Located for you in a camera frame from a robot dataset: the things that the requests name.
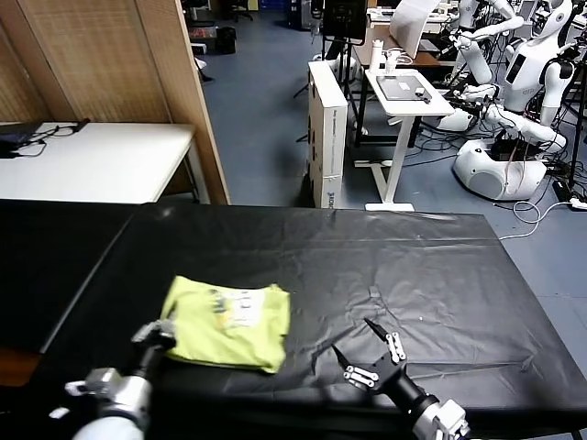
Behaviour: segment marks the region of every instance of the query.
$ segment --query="wooden partition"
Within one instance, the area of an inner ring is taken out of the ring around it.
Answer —
[[[2,0],[0,20],[0,120],[192,124],[229,204],[180,0]]]

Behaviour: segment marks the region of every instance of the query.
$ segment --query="bottle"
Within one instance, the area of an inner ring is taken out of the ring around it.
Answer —
[[[393,76],[393,72],[397,66],[397,59],[399,56],[400,52],[397,50],[387,52],[387,61],[385,62],[385,76]]]
[[[371,63],[369,64],[369,72],[377,74],[380,72],[380,65],[383,61],[383,40],[376,39],[373,41],[373,49],[371,50]]]

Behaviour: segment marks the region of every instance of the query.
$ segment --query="table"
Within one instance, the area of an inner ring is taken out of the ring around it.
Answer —
[[[449,16],[449,11],[452,8],[458,8],[459,5],[449,5],[449,4],[440,4],[437,8],[438,12],[433,12],[430,14],[426,22],[426,26],[424,27],[425,33],[430,34],[439,34],[444,25],[450,23],[451,21],[456,21],[459,19],[458,14],[455,15],[453,19]],[[393,12],[393,9],[388,7],[378,8],[378,7],[368,7],[367,8],[367,17],[369,18],[369,23],[371,28],[375,28],[378,26],[389,26],[390,21],[392,20],[391,15],[384,15],[382,11]]]
[[[28,381],[137,209],[0,200],[0,386]]]
[[[68,124],[45,123],[38,133],[57,125]],[[36,158],[0,159],[0,199],[155,202],[184,163],[195,193],[206,203],[193,137],[194,127],[187,125],[90,123],[71,136],[47,139]],[[39,149],[29,147],[26,153]]]
[[[130,337],[159,316],[176,274],[290,292],[287,359],[274,376],[166,360],[149,438],[265,440],[293,429],[312,439],[327,430],[411,438],[390,401],[343,380],[330,348],[336,342],[357,363],[383,354],[364,317],[398,329],[415,383],[461,404],[475,438],[587,424],[587,382],[481,215],[149,203],[42,359],[23,396],[23,437],[31,426],[53,433],[87,422],[77,418],[83,401],[61,398],[63,382],[124,366]],[[59,422],[46,417],[56,402],[72,409]],[[20,426],[19,408],[12,414]]]
[[[395,203],[393,197],[404,165],[405,153],[409,147],[413,146],[417,134],[418,124],[416,120],[419,122],[422,116],[452,115],[454,109],[418,71],[398,70],[394,76],[398,78],[417,78],[431,96],[428,104],[424,101],[388,101],[377,83],[377,75],[367,70],[365,70],[364,75],[369,80],[371,88],[375,91],[385,114],[397,118],[398,122],[402,124],[391,163],[389,160],[382,162],[355,161],[355,167],[371,168],[382,199],[382,203],[367,203],[365,209],[369,211],[414,211],[414,207],[410,203]],[[391,169],[386,181],[382,173],[382,167],[387,166],[391,166]]]
[[[371,62],[371,46],[375,39],[383,40],[383,49],[391,49],[399,47],[397,42],[389,33],[389,28],[377,26],[374,28],[367,28],[365,34],[365,43],[361,46],[353,46],[353,51],[357,62],[362,66],[363,71],[367,71]],[[432,55],[427,52],[418,52],[416,54],[414,64],[410,66],[398,65],[399,68],[437,68],[441,67],[439,61],[437,61]],[[390,135],[364,135],[362,133],[364,119],[365,119],[365,105],[367,104],[367,92],[369,89],[369,80],[366,75],[362,75],[360,84],[360,101],[359,107],[355,103],[355,99],[352,93],[349,93],[350,107],[357,120],[357,128],[355,131],[355,148],[359,148],[363,144],[371,145],[393,145],[397,141],[397,136]]]

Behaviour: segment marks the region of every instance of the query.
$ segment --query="chair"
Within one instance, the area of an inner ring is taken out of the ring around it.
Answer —
[[[253,20],[249,11],[249,0],[221,0],[220,7],[224,19],[233,18],[238,22],[239,17],[246,17]]]

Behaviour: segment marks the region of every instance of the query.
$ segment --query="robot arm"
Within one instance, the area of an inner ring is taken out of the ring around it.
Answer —
[[[343,378],[353,386],[373,394],[385,394],[413,424],[417,440],[466,440],[471,431],[466,413],[452,400],[440,404],[407,375],[407,357],[397,332],[388,333],[383,327],[365,318],[365,323],[387,346],[381,361],[370,366],[371,371],[354,367],[336,346],[332,346]]]
[[[505,47],[505,59],[508,63],[512,62],[514,59],[515,50],[518,48],[518,46],[525,42],[527,42],[527,39],[525,38],[515,38]]]
[[[495,84],[468,85],[458,97],[472,103],[484,101],[486,98],[494,98],[498,93],[499,87]]]
[[[65,385],[72,396],[92,395],[98,400],[98,418],[74,440],[143,440],[153,376],[164,354],[175,347],[174,316],[172,308],[166,319],[143,325],[133,336],[137,356],[128,376],[121,376],[115,368],[98,368],[85,380]]]
[[[556,153],[567,144],[567,139],[550,126],[543,126],[526,117],[508,112],[501,105],[491,104],[487,108],[485,120],[495,126],[519,133],[530,144],[542,144],[538,146],[545,152]]]
[[[504,18],[504,21],[495,25],[482,27],[474,32],[465,31],[457,36],[455,47],[469,65],[471,73],[478,84],[487,84],[492,81],[493,73],[487,61],[483,57],[478,42],[503,32],[514,30],[524,25],[524,19],[515,14],[514,9],[507,0],[488,0],[489,6]],[[473,29],[474,15],[479,8],[477,0],[465,0],[460,2],[460,28]]]
[[[556,61],[544,73],[544,100],[540,111],[540,124],[549,127],[559,111],[562,95],[572,81],[575,67],[568,61]]]
[[[461,29],[475,28],[475,14],[479,9],[479,0],[460,0],[459,27]]]
[[[504,21],[477,29],[472,33],[471,39],[481,41],[493,35],[521,28],[524,25],[524,19],[515,14],[514,9],[507,0],[489,0],[488,3],[504,18]]]

